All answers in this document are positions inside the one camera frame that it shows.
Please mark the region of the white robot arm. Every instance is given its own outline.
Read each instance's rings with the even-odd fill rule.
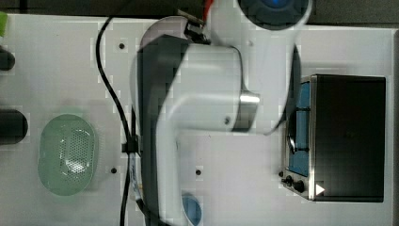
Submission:
[[[312,0],[215,0],[212,45],[161,36],[141,48],[134,79],[144,202],[169,225],[191,225],[180,189],[177,137],[186,129],[270,134],[293,85],[295,38]]]

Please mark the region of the oven control knob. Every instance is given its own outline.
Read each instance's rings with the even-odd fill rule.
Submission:
[[[285,183],[287,186],[292,186],[294,180],[291,176],[287,176],[285,179],[281,179],[281,181]]]
[[[293,183],[294,189],[299,192],[302,193],[305,191],[305,185],[303,184],[303,181],[297,181]]]

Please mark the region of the toaster oven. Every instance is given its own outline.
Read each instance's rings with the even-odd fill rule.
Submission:
[[[283,185],[316,202],[383,202],[384,77],[316,74],[288,116]]]

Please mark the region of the oven window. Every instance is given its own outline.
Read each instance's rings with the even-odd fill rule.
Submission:
[[[294,127],[288,170],[309,175],[309,116],[311,110],[311,84],[301,85],[296,112],[290,119]]]

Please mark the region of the green mesh basket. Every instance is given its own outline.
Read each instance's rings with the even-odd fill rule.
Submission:
[[[74,195],[89,184],[97,156],[98,140],[93,128],[78,116],[58,116],[41,133],[40,180],[56,195]]]

